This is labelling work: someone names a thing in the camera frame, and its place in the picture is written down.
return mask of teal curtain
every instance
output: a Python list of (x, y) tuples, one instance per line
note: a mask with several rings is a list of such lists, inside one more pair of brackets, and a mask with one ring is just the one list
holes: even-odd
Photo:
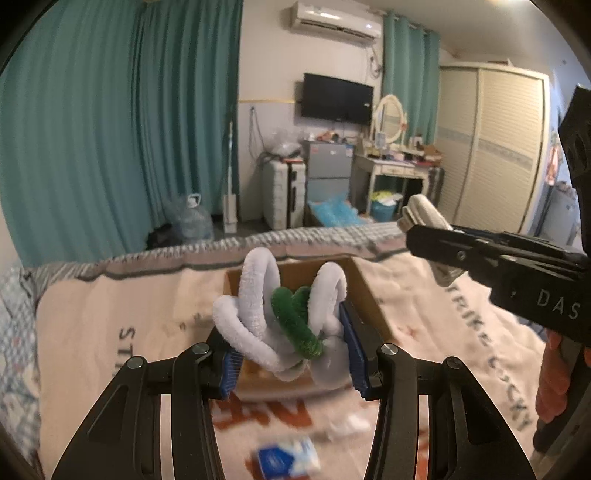
[(140, 251), (163, 202), (220, 212), (242, 0), (59, 0), (0, 76), (0, 196), (26, 266)]
[(166, 0), (141, 18), (136, 128), (156, 219), (164, 199), (193, 192), (222, 213), (241, 11), (236, 0)]
[(393, 93), (407, 113), (407, 139), (421, 134), (433, 143), (439, 100), (438, 33), (411, 27), (390, 12), (384, 18), (382, 96)]

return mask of bed sheet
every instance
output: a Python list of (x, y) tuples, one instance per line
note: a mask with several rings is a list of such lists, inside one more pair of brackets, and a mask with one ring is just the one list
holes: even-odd
[[(491, 305), (489, 290), (467, 275), (443, 289), (435, 283), (428, 264), (407, 252), (379, 261), (357, 257), (355, 262), (388, 322), (390, 338), (385, 340), (417, 358), (436, 362), (450, 355), (461, 358), (529, 455), (544, 349), (537, 335), (513, 315)], [(62, 281), (47, 291), (38, 308), (37, 328), (43, 379), (40, 459), (48, 475), (110, 381), (117, 362), (138, 354), (149, 361), (170, 358), (207, 338), (207, 318), (213, 298), (222, 291), (223, 273), (220, 268), (183, 268), (167, 275), (132, 275), (118, 280), (100, 275), (92, 281)], [(245, 403), (235, 397), (215, 403), (216, 437), (228, 477), (256, 478), (250, 471), (251, 453), (263, 443), (263, 437), (321, 428), (331, 416), (355, 411), (361, 405), (359, 394), (352, 390), (295, 403)], [(421, 458), (428, 444), (427, 426), (428, 412), (422, 406)], [(170, 415), (166, 412), (161, 416), (161, 432), (163, 480), (170, 480)], [(323, 477), (361, 478), (370, 444), (368, 433), (349, 449), (322, 445), (327, 464)], [(341, 457), (341, 462), (329, 460)]]
[(96, 277), (103, 273), (150, 270), (171, 265), (228, 267), (239, 265), (255, 247), (284, 247), (283, 258), (335, 254), (356, 255), (362, 251), (378, 257), (384, 242), (404, 248), (403, 235), (395, 223), (345, 228), (300, 228), (267, 232), (247, 238), (162, 248), (124, 255), (94, 264), (57, 262), (39, 268), (13, 268), (0, 278), (0, 423), (23, 457), (35, 464), (39, 448), (40, 376), (37, 365), (36, 312), (39, 301), (55, 283), (72, 278)]

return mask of tissue box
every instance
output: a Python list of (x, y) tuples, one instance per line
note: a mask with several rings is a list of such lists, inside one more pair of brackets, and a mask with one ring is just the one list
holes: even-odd
[(286, 440), (256, 454), (265, 480), (302, 478), (320, 472), (320, 460), (309, 437)]
[[(335, 262), (341, 266), (347, 277), (347, 298), (353, 303), (359, 317), (370, 323), (380, 332), (384, 341), (391, 340), (388, 324), (377, 301), (352, 257), (327, 257), (321, 260), (301, 262), (282, 262), (279, 264), (281, 285), (296, 291), (303, 286), (311, 286), (316, 273), (326, 262)], [(238, 295), (238, 285), (242, 269), (234, 268), (226, 272), (224, 294)], [(310, 372), (292, 382), (283, 382), (272, 373), (263, 370), (254, 362), (244, 360), (235, 394), (243, 401), (283, 400), (303, 398), (325, 393), (312, 381)]]

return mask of wall-mounted tv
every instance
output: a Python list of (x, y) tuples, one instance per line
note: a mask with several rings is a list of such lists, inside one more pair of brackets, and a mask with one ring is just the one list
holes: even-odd
[(306, 73), (301, 116), (370, 125), (374, 88), (361, 83)]

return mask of plastic bag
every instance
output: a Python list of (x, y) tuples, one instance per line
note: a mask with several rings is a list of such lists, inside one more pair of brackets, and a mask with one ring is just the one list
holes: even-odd
[(201, 206), (201, 194), (182, 195), (164, 205), (166, 217), (184, 244), (214, 240), (212, 217)]
[(331, 198), (326, 202), (312, 203), (310, 209), (323, 226), (363, 225), (364, 221), (357, 216), (357, 210), (346, 203), (347, 194)]
[(279, 128), (273, 132), (273, 138), (269, 146), (271, 153), (284, 158), (292, 157), (301, 151), (297, 133), (288, 132), (284, 128)]

